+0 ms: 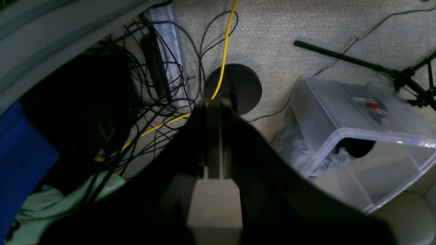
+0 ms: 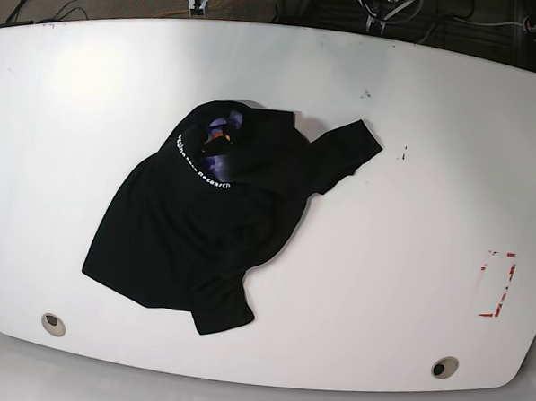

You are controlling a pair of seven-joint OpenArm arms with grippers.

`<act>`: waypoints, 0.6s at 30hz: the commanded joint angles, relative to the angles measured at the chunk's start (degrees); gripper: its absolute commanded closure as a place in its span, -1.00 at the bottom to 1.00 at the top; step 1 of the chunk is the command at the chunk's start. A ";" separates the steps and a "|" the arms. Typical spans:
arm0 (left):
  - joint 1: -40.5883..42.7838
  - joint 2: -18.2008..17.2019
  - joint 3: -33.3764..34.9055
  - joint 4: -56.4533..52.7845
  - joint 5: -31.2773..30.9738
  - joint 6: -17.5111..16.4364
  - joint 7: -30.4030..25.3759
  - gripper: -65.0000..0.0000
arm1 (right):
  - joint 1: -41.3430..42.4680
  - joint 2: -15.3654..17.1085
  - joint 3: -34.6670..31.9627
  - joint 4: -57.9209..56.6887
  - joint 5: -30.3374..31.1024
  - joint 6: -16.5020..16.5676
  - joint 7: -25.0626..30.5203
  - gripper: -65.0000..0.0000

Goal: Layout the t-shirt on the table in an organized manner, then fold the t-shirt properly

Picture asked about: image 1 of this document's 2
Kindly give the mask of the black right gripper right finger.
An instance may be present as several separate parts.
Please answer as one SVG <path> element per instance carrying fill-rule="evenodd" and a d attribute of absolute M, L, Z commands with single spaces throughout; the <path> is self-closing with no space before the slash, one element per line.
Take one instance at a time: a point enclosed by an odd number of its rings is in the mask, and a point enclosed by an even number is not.
<path fill-rule="evenodd" d="M 238 186 L 240 245 L 396 245 L 390 226 L 352 208 L 302 178 L 220 101 L 222 175 Z"/>

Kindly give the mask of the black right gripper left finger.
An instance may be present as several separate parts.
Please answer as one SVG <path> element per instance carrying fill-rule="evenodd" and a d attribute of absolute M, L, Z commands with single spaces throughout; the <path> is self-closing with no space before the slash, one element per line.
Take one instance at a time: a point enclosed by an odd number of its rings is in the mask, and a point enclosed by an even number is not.
<path fill-rule="evenodd" d="M 217 112 L 217 101 L 201 104 L 153 162 L 100 201 L 51 224 L 40 244 L 194 245 L 187 214 Z"/>

